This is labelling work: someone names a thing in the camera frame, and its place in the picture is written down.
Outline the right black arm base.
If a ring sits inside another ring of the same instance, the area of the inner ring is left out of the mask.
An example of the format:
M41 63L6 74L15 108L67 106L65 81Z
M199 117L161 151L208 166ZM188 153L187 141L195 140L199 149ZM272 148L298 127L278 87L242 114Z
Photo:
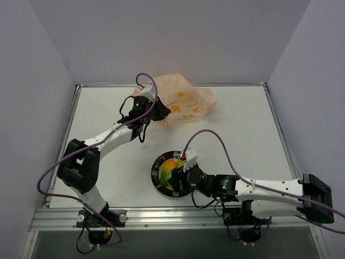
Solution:
M267 219L259 219L253 216L251 211L243 211L241 208L224 207L222 209L222 218L230 240L234 242L242 242L245 246L254 246L264 237L272 224L271 217ZM230 233L231 226L238 227L236 237Z

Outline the fake green apple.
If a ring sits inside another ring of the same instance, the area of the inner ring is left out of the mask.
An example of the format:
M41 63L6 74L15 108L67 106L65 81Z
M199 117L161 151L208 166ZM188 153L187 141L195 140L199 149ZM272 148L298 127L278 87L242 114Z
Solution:
M185 160L178 158L176 161L176 168L183 168L185 165Z

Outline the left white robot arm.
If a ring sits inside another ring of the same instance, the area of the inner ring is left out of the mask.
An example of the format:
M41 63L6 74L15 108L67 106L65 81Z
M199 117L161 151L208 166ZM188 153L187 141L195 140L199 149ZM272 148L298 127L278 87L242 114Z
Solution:
M162 121L170 113L160 101L145 96L131 96L133 108L128 115L122 115L114 126L91 139L71 140L66 148L63 161L57 170L58 178L70 187L78 199L92 208L89 220L96 226L108 222L108 203L102 198L96 187L101 159L119 146L135 138L144 141L146 128L151 121Z

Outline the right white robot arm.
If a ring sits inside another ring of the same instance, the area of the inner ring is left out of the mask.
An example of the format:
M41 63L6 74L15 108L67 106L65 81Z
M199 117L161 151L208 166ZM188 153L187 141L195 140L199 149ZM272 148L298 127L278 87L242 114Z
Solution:
M240 218L247 223L280 215L303 215L312 222L334 223L332 189L312 174L294 180L267 181L210 175L194 165L188 170L173 169L168 183L174 191L189 187L223 203L249 201L239 210Z

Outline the fake mango orange green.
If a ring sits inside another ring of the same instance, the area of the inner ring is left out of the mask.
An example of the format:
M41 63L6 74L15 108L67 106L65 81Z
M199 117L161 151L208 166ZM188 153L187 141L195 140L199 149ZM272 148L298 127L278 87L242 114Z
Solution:
M171 178L172 170L176 168L176 160L167 160L160 168L160 184L169 186L168 180Z

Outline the orange translucent plastic bag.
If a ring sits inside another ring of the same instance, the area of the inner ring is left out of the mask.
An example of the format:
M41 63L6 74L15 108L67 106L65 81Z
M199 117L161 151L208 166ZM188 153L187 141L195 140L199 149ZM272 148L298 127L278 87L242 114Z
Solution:
M181 74L158 76L154 81L162 104L171 110L161 121L164 127L175 122L202 118L217 103L211 89L194 87Z

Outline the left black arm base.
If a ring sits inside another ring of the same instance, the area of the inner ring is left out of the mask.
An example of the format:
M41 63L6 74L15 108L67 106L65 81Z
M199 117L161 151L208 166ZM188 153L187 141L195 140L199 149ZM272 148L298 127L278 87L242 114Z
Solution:
M105 208L100 213L101 217L93 214L86 209L78 213L76 227L87 230L88 241L93 245L104 246L109 243L113 236L113 227L121 228L127 221L127 212L125 210L111 211Z

